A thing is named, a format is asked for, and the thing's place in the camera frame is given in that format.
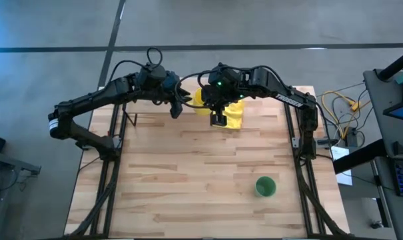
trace metal bracket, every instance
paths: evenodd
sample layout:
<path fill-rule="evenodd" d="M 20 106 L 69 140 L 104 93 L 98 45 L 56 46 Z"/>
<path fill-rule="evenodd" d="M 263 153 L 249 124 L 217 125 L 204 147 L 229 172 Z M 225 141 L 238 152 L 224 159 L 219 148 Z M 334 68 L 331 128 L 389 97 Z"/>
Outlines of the metal bracket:
<path fill-rule="evenodd" d="M 292 146 L 294 148 L 299 147 L 299 139 L 300 139 L 300 137 L 292 137 Z M 328 142 L 327 138 L 323 137 L 323 138 L 314 139 L 314 140 L 315 140 L 316 148 L 323 148 L 323 149 L 329 148 L 328 143 L 327 143 Z"/>
<path fill-rule="evenodd" d="M 121 140 L 119 137 L 114 137 L 114 138 L 113 138 L 113 142 L 114 142 L 114 148 L 116 148 L 116 149 L 120 148 L 121 145 L 122 145 L 122 140 Z M 87 151 L 87 150 L 95 149 L 95 148 L 92 147 L 92 146 L 90 146 L 90 145 L 83 145 L 83 146 L 81 147 L 81 149 L 82 149 L 83 151 Z"/>

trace table leg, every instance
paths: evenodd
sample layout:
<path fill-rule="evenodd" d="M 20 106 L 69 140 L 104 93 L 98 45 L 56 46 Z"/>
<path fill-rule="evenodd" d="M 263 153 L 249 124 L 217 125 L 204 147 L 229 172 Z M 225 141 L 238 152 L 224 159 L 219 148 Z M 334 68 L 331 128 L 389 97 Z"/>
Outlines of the table leg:
<path fill-rule="evenodd" d="M 379 139 L 347 156 L 335 160 L 333 162 L 334 172 L 339 174 L 363 163 L 367 163 L 375 157 L 384 156 L 386 156 L 385 145 L 383 139 Z"/>

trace black metal frame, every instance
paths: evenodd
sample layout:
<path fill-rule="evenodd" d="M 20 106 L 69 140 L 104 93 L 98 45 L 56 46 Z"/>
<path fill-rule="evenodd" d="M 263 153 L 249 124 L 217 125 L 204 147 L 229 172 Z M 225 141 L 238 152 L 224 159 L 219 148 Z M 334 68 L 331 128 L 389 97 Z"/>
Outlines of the black metal frame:
<path fill-rule="evenodd" d="M 126 110 L 126 104 L 123 104 L 122 111 L 123 113 Z M 109 126 L 109 135 L 115 135 L 115 127 L 117 125 L 117 117 L 119 114 L 119 105 L 115 105 L 113 109 L 113 114 L 111 117 L 111 123 Z M 96 202 L 93 208 L 90 210 L 89 214 L 85 218 L 85 220 L 79 225 L 79 227 L 73 231 L 69 235 L 64 235 L 60 238 L 55 239 L 107 239 L 109 236 L 109 229 L 111 227 L 111 219 L 113 215 L 113 207 L 115 200 L 115 189 L 117 187 L 118 182 L 118 174 L 120 169 L 121 162 L 121 152 L 123 146 L 123 139 L 125 137 L 127 125 L 127 116 L 123 114 L 121 117 L 121 126 L 120 132 L 118 134 L 121 144 L 118 146 L 119 148 L 119 156 L 114 159 L 105 159 L 102 164 L 101 176 L 99 178 L 98 191 L 96 196 Z M 111 179 L 109 183 L 105 186 L 108 174 L 109 163 L 113 162 L 113 172 L 111 174 Z M 98 233 L 98 225 L 99 225 L 99 212 L 103 204 L 107 201 L 107 210 L 105 213 L 105 223 L 103 225 L 102 233 Z M 89 234 L 85 235 L 87 229 L 91 226 Z"/>
<path fill-rule="evenodd" d="M 126 129 L 126 125 L 127 125 L 127 119 L 128 119 L 128 114 L 125 113 L 125 110 L 126 110 L 126 105 L 124 104 L 123 108 L 122 108 L 123 116 L 121 119 L 122 121 L 121 121 L 121 126 L 120 126 L 120 133 L 119 133 L 119 137 L 121 139 L 124 139 L 125 129 Z M 294 147 L 291 144 L 291 139 L 293 137 L 295 137 L 295 134 L 294 134 L 294 127 L 292 124 L 290 107 L 287 104 L 284 104 L 284 110 L 286 113 L 288 134 L 289 134 L 289 139 L 290 139 L 290 146 L 292 147 L 292 154 L 293 154 L 294 166 L 295 166 L 295 171 L 296 171 L 296 178 L 298 180 L 297 182 L 298 182 L 298 189 L 299 189 L 299 194 L 300 194 L 300 204 L 302 207 L 304 224 L 305 224 L 306 234 L 307 234 L 306 238 L 307 239 L 331 239 L 331 240 L 335 240 L 335 239 L 336 240 L 337 239 L 373 240 L 373 239 L 369 239 L 369 238 L 355 237 L 352 235 L 340 235 L 339 232 L 335 233 L 335 235 L 327 235 L 325 226 L 324 226 L 325 221 L 321 217 L 320 212 L 317 211 L 317 209 L 315 209 L 315 208 L 314 208 L 314 211 L 316 214 L 316 220 L 318 223 L 319 233 L 314 233 L 314 230 L 312 228 L 312 220 L 311 220 L 310 214 L 309 214 L 308 201 L 307 201 L 307 198 L 311 199 L 311 201 L 312 201 L 312 198 L 314 197 L 317 200 L 317 203 L 319 202 L 318 189 L 316 187 L 316 181 L 315 181 L 314 171 L 312 168 L 312 162 L 309 160 L 306 162 L 306 172 L 308 173 L 309 188 L 312 191 L 310 196 L 308 196 L 306 194 L 306 191 L 304 191 L 304 186 L 300 184 L 301 181 L 304 181 L 304 178 L 303 178 L 303 173 L 302 173 L 302 166 L 300 164 L 300 159 L 298 158 L 298 148 Z M 115 127 L 116 127 L 118 113 L 119 113 L 119 106 L 115 105 L 114 109 L 113 109 L 113 114 L 111 117 L 110 128 L 109 128 L 109 133 L 111 136 L 113 136 L 115 134 Z M 113 214 L 115 189 L 117 186 L 120 160 L 121 160 L 121 150 L 122 150 L 122 148 L 120 148 L 119 157 L 114 161 L 114 167 L 113 167 L 113 173 L 111 175 L 111 180 L 108 183 L 106 188 L 105 188 L 105 182 L 106 182 L 106 178 L 107 178 L 108 166 L 109 166 L 110 161 L 105 160 L 103 163 L 102 170 L 101 170 L 101 176 L 99 179 L 97 200 L 96 200 L 95 206 L 91 209 L 91 212 L 89 213 L 88 217 L 82 222 L 82 225 L 84 225 L 84 227 L 81 227 L 82 225 L 80 225 L 79 231 L 75 231 L 70 235 L 64 235 L 60 238 L 53 238 L 53 239 L 108 239 L 109 238 L 109 229 L 111 226 L 111 219 L 112 219 L 112 214 Z M 97 233 L 98 224 L 99 224 L 99 211 L 107 199 L 108 199 L 107 212 L 105 215 L 105 223 L 103 226 L 103 230 L 102 230 L 102 233 Z M 88 235 L 84 235 L 85 232 L 87 231 L 89 225 L 91 225 L 90 232 Z"/>

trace white paper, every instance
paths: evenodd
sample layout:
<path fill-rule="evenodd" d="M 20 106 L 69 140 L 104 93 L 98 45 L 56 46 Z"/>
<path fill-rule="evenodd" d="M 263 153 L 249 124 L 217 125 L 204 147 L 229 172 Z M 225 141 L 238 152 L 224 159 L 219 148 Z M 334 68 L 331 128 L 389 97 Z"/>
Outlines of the white paper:
<path fill-rule="evenodd" d="M 334 160 L 337 160 L 341 157 L 344 157 L 349 154 L 349 149 L 345 149 L 343 147 L 332 147 L 332 153 Z M 350 170 L 344 171 L 343 173 L 339 173 L 336 175 L 337 182 L 340 184 L 350 185 L 352 186 L 352 177 Z"/>

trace white label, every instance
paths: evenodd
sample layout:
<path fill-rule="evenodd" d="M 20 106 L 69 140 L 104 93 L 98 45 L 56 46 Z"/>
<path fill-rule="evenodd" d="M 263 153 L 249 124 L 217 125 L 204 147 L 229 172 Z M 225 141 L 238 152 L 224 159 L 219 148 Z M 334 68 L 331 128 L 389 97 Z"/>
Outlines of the white label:
<path fill-rule="evenodd" d="M 58 126 L 58 121 L 57 119 L 54 119 L 49 122 L 49 131 L 56 128 Z"/>
<path fill-rule="evenodd" d="M 288 103 L 290 105 L 293 105 L 295 107 L 302 107 L 303 106 L 302 103 L 299 103 L 298 101 L 295 101 L 293 99 L 289 99 L 288 97 L 285 97 L 285 96 L 283 96 L 281 94 L 277 94 L 276 98 L 280 99 L 281 101 L 285 101 L 286 103 Z"/>

